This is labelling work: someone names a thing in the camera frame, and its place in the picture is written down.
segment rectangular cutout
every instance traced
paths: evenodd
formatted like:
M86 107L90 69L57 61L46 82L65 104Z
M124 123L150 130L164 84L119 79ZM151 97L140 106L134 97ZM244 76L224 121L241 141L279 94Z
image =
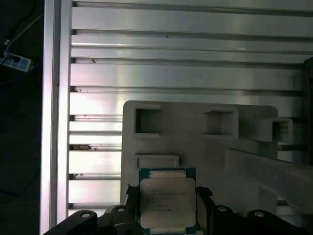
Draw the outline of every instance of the rectangular cutout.
M289 142L289 120L273 120L273 141Z
M135 155L136 168L179 167L179 156L174 155Z
M252 140L293 142L293 121L290 118L268 118L252 122Z
M208 138L238 138L238 110L235 108L214 108L207 115L205 136Z
M158 134L161 129L160 109L135 109L134 132L135 134Z

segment black cable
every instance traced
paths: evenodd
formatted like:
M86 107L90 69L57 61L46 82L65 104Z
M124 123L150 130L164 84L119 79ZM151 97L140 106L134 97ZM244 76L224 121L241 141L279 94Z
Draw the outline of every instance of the black cable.
M11 199L7 199L7 200L0 201L0 203L12 202L12 201L14 201L15 199L18 199L19 197L21 197L21 196L29 189L29 187L33 184L33 182L34 182L35 179L37 178L37 175L38 175L38 170L36 170L36 172L35 172L33 178L30 180L30 182L27 184L27 186L26 186L26 187L23 189L23 191L20 192L20 193L11 192L11 191L8 191L8 190L6 190L6 189L0 188L0 193L1 193L1 194L6 194L6 195L9 195L9 196L12 197Z
M7 81L0 82L0 87L2 87L3 85L7 85L7 84L9 84L9 83L15 82L15 81L17 81L17 80L20 80L20 79L26 77L27 75L29 75L31 72L33 72L33 71L36 70L37 68L41 68L42 63L43 63L42 61L39 61L37 64L35 64L35 65L33 66L33 68L32 68L30 71L24 72L24 73L22 73L21 75L17 76L16 78L13 78L13 79L10 79L10 80L7 80Z
M33 6L31 8L30 12L17 22L17 24L15 25L15 27L12 29L11 33L9 34L8 40L11 41L13 39L13 37L16 33L16 30L20 27L21 23L23 21L25 21L28 17L30 17L34 13L35 10L36 10L36 0L33 0Z

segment screw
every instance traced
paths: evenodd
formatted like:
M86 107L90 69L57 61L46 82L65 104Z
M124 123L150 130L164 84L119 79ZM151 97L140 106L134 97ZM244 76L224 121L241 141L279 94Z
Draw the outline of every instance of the screw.
M259 212L258 211L255 212L254 215L257 216L257 217L264 217L264 214L262 212L260 212L260 211Z
M89 214L89 213L83 213L81 215L81 217L83 217L83 218L88 218L89 216L91 216L91 214Z
M221 212L226 212L227 211L227 208L226 207L218 207L217 208L219 211Z

